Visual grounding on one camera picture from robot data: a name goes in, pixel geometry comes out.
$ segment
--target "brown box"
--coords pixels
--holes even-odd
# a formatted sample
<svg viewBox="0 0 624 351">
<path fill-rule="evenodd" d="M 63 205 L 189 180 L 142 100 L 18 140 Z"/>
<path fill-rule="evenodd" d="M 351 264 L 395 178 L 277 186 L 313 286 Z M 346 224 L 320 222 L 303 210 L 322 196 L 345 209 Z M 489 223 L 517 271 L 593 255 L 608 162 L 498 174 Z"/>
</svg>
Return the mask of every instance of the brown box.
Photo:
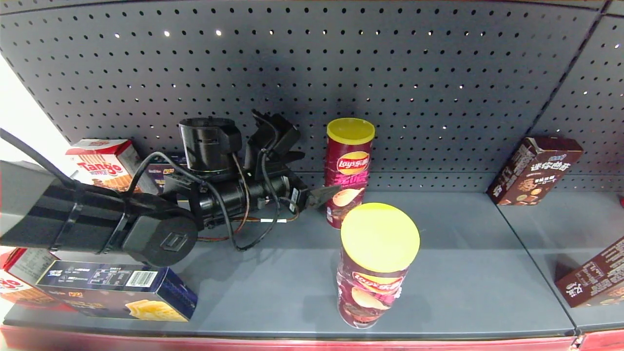
<svg viewBox="0 0 624 351">
<path fill-rule="evenodd" d="M 487 194 L 497 205 L 537 205 L 582 154 L 573 139 L 526 137 Z"/>
<path fill-rule="evenodd" d="M 571 307 L 624 301 L 624 238 L 559 279 L 555 285 Z"/>
</svg>

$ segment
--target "lay's chip can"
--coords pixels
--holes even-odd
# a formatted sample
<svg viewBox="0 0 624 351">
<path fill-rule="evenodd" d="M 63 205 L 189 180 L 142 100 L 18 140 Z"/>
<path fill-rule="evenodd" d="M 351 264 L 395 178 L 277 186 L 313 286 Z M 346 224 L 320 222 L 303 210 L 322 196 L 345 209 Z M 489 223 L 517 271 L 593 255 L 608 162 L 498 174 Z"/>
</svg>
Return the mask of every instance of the lay's chip can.
<svg viewBox="0 0 624 351">
<path fill-rule="evenodd" d="M 327 221 L 340 229 L 350 210 L 362 203 L 368 183 L 375 127 L 359 118 L 340 118 L 327 125 L 325 186 L 341 190 L 327 202 Z"/>
</svg>

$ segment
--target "chocolate snack box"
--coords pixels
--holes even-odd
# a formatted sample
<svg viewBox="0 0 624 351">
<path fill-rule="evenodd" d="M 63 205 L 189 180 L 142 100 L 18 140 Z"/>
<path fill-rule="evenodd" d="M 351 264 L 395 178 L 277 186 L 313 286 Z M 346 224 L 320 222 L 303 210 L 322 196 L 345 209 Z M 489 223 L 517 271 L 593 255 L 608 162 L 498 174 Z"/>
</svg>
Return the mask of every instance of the chocolate snack box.
<svg viewBox="0 0 624 351">
<path fill-rule="evenodd" d="M 624 238 L 555 285 L 571 307 L 613 305 L 624 301 Z"/>
<path fill-rule="evenodd" d="M 582 154 L 573 139 L 526 137 L 487 194 L 497 205 L 537 205 Z"/>
<path fill-rule="evenodd" d="M 56 261 L 37 287 L 93 317 L 188 322 L 197 305 L 168 267 Z"/>
<path fill-rule="evenodd" d="M 187 165 L 187 157 L 184 153 L 179 154 L 167 154 L 169 158 L 175 163 L 186 167 Z M 165 174 L 171 174 L 174 172 L 173 167 L 169 164 L 169 162 L 165 161 L 162 157 L 155 157 L 150 164 L 147 166 L 147 174 L 154 180 L 156 186 L 158 187 L 158 194 L 162 194 L 165 189 Z"/>
</svg>

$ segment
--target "perforated metal panel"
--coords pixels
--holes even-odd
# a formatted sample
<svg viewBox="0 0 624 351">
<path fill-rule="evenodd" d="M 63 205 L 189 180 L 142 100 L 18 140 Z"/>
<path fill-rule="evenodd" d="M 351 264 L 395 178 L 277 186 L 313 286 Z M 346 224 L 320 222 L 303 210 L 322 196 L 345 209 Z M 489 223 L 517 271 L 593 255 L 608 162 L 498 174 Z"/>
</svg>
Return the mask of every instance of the perforated metal panel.
<svg viewBox="0 0 624 351">
<path fill-rule="evenodd" d="M 609 5 L 607 13 L 624 16 L 624 0 L 615 0 Z"/>
<path fill-rule="evenodd" d="M 128 0 L 2 0 L 0 14 L 15 12 L 38 11 L 66 6 L 85 6 L 105 2 L 122 2 Z"/>
<path fill-rule="evenodd" d="M 571 174 L 624 174 L 624 19 L 605 17 L 534 128 L 579 141 Z"/>
<path fill-rule="evenodd" d="M 310 187 L 324 186 L 322 172 L 298 173 Z M 473 172 L 372 172 L 370 191 L 484 192 L 494 173 Z"/>
<path fill-rule="evenodd" d="M 590 9 L 600 9 L 604 0 L 536 0 L 528 2 L 539 2 L 542 4 L 548 5 L 559 5 L 559 6 L 577 6 L 577 7 L 587 7 Z"/>
<path fill-rule="evenodd" d="M 229 117 L 247 135 L 256 108 L 301 128 L 299 171 L 321 170 L 327 122 L 357 116 L 378 127 L 373 171 L 497 172 L 595 15 L 509 2 L 122 2 L 9 14 L 0 39 L 70 141 L 174 151 L 180 119 Z"/>
</svg>

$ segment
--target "wire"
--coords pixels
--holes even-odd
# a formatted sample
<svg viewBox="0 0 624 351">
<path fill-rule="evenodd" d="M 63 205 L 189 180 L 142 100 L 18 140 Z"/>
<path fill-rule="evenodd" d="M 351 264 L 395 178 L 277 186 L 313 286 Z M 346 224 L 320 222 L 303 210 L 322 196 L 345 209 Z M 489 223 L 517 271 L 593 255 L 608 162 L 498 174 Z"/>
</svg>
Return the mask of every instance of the wire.
<svg viewBox="0 0 624 351">
<path fill-rule="evenodd" d="M 45 157 L 43 157 L 42 154 L 38 153 L 35 149 L 28 146 L 25 142 L 18 139 L 16 136 L 5 131 L 2 128 L 0 128 L 0 137 L 4 139 L 6 142 L 8 142 L 9 144 L 18 148 L 21 152 L 25 153 L 31 159 L 35 160 L 35 162 L 40 164 L 41 167 L 45 168 L 48 172 L 50 172 L 52 175 L 57 177 L 61 181 L 61 183 L 63 183 L 64 186 L 70 189 L 76 188 L 76 185 L 77 185 L 76 180 L 72 180 L 70 177 L 67 177 L 65 173 L 61 172 L 60 169 L 58 169 L 54 164 L 52 164 Z"/>
<path fill-rule="evenodd" d="M 301 212 L 299 210 L 299 206 L 297 206 L 297 204 L 294 201 L 292 201 L 291 199 L 289 199 L 287 197 L 280 197 L 280 200 L 288 202 L 295 209 L 295 214 L 292 217 L 290 217 L 290 218 L 286 218 L 286 222 L 292 222 L 292 221 L 296 220 L 297 218 L 299 218 L 299 214 Z M 234 217 L 231 220 L 232 220 L 232 222 L 239 222 L 239 221 L 243 220 L 243 218 L 242 217 Z M 262 219 L 261 218 L 256 218 L 256 217 L 247 217 L 247 222 L 260 223 L 260 222 L 262 222 Z"/>
<path fill-rule="evenodd" d="M 230 222 L 230 216 L 228 215 L 227 207 L 225 207 L 225 201 L 223 201 L 223 197 L 221 196 L 221 194 L 219 194 L 219 191 L 215 188 L 215 186 L 212 185 L 210 182 L 206 182 L 204 185 L 212 193 L 212 196 L 215 197 L 215 199 L 219 203 L 219 206 L 221 207 L 221 212 L 223 212 L 223 219 L 225 220 L 225 227 L 227 228 L 227 231 L 228 231 L 228 238 L 230 238 L 232 245 L 234 245 L 234 248 L 236 248 L 236 250 L 238 251 L 247 251 L 248 249 L 239 248 L 238 245 L 236 244 L 236 240 L 234 239 L 234 230 L 232 230 L 232 222 Z M 215 238 L 214 240 L 211 240 L 213 238 L 205 238 L 205 239 L 208 239 L 208 241 L 227 240 L 227 238 Z"/>
<path fill-rule="evenodd" d="M 234 163 L 236 164 L 238 173 L 240 173 L 240 179 L 243 181 L 243 188 L 245 190 L 245 200 L 246 200 L 245 215 L 243 216 L 243 220 L 238 225 L 238 228 L 234 230 L 234 234 L 236 234 L 241 231 L 241 229 L 245 225 L 245 222 L 247 221 L 247 217 L 249 216 L 249 206 L 250 206 L 251 200 L 249 196 L 249 187 L 247 186 L 247 181 L 245 180 L 245 174 L 243 173 L 243 169 L 240 167 L 240 163 L 238 163 L 238 158 L 236 157 L 234 153 L 232 154 L 232 158 L 234 159 Z"/>
<path fill-rule="evenodd" d="M 130 186 L 128 186 L 128 190 L 126 190 L 124 192 L 124 196 L 125 197 L 132 197 L 132 193 L 134 193 L 134 189 L 136 189 L 137 184 L 139 183 L 139 179 L 141 178 L 141 176 L 143 175 L 143 173 L 145 173 L 145 170 L 147 169 L 147 166 L 149 166 L 150 161 L 156 157 L 156 156 L 160 156 L 162 157 L 165 161 L 167 161 L 172 167 L 173 169 L 175 169 L 176 172 L 179 172 L 185 176 L 187 176 L 188 178 L 194 180 L 195 182 L 198 182 L 202 185 L 205 185 L 206 181 L 197 177 L 195 174 L 192 174 L 191 172 L 189 172 L 186 168 L 180 166 L 179 164 L 175 163 L 173 160 L 171 160 L 169 158 L 169 156 L 163 154 L 160 151 L 155 151 L 151 154 L 149 154 L 149 156 L 147 156 L 143 162 L 141 162 L 141 164 L 139 165 L 139 168 L 137 168 L 137 172 L 134 174 L 134 176 L 132 177 L 132 182 L 130 183 Z"/>
<path fill-rule="evenodd" d="M 249 210 L 250 210 L 250 191 L 249 191 L 249 187 L 247 186 L 247 181 L 245 180 L 245 174 L 243 173 L 243 169 L 240 167 L 240 163 L 238 162 L 238 158 L 236 158 L 235 154 L 232 154 L 232 158 L 234 159 L 234 163 L 236 164 L 236 168 L 238 169 L 238 173 L 240 173 L 240 177 L 243 181 L 243 188 L 245 191 L 245 199 L 246 199 L 246 206 L 245 206 L 245 215 L 243 217 L 240 217 L 237 221 L 240 221 L 241 223 L 238 225 L 238 228 L 236 228 L 236 230 L 234 230 L 233 234 L 237 234 L 241 231 L 241 229 L 243 228 L 243 226 L 245 225 L 245 223 L 247 222 L 247 218 L 249 216 Z M 221 238 L 217 238 L 217 237 L 199 237 L 197 238 L 198 241 L 202 241 L 202 242 L 218 242 L 218 241 L 225 241 L 228 240 L 229 237 L 221 237 Z"/>
</svg>

